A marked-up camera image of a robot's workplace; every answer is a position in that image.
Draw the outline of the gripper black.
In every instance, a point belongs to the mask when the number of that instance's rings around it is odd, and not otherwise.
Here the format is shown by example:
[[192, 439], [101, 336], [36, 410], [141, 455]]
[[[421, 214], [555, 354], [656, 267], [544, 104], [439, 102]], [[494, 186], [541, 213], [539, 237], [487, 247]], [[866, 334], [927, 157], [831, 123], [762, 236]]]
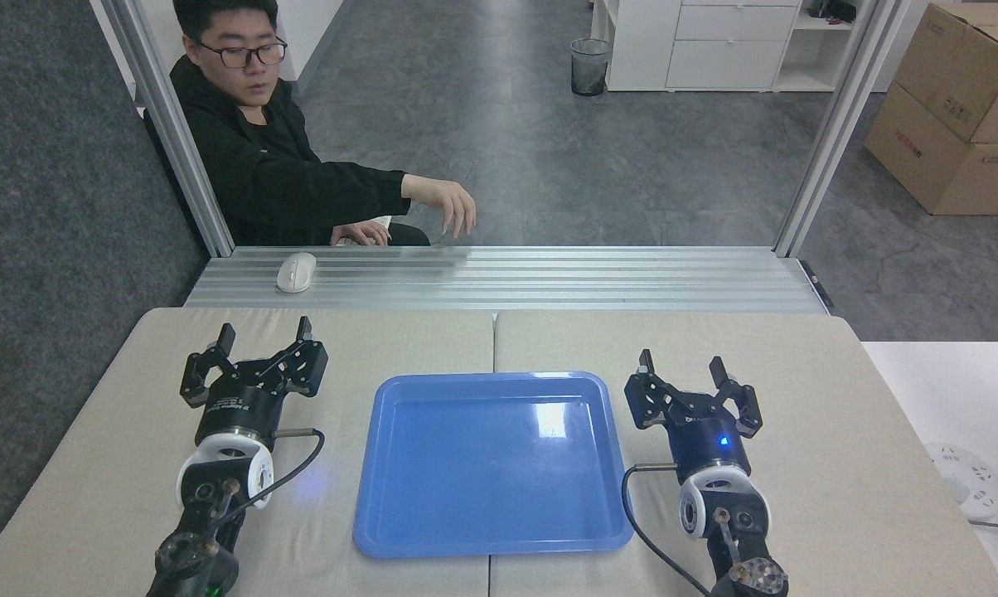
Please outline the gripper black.
[[746, 475], [752, 473], [741, 437], [753, 438], [762, 427], [756, 390], [731, 377], [721, 357], [712, 358], [709, 371], [716, 394], [706, 396], [706, 405], [694, 420], [688, 420], [692, 397], [656, 374], [651, 349], [642, 349], [637, 369], [624, 388], [636, 427], [646, 430], [652, 425], [668, 425], [670, 450], [681, 483], [714, 466], [735, 466]]
[[[180, 394], [191, 408], [205, 405], [196, 439], [222, 432], [252, 439], [275, 439], [288, 393], [317, 396], [328, 363], [321, 341], [314, 340], [307, 317], [298, 321], [297, 336], [289, 347], [264, 364], [235, 364], [229, 354], [236, 339], [233, 325], [224, 323], [218, 339], [186, 360]], [[206, 383], [212, 369], [220, 376]]]

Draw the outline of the person's right hand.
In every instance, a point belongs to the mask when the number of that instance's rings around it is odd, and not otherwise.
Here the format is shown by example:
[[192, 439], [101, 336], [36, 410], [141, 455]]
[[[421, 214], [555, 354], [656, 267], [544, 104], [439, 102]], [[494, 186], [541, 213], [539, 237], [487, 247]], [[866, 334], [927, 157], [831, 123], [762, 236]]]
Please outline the person's right hand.
[[344, 245], [388, 246], [390, 245], [389, 228], [377, 220], [333, 227], [330, 235], [330, 246]]

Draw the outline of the person's left hand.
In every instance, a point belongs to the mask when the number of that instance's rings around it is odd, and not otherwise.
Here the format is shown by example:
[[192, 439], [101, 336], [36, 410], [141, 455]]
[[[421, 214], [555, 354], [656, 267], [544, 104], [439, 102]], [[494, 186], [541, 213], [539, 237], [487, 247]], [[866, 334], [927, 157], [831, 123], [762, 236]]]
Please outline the person's left hand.
[[472, 234], [477, 225], [477, 203], [461, 184], [412, 175], [405, 180], [409, 199], [442, 212], [442, 231], [453, 239]]

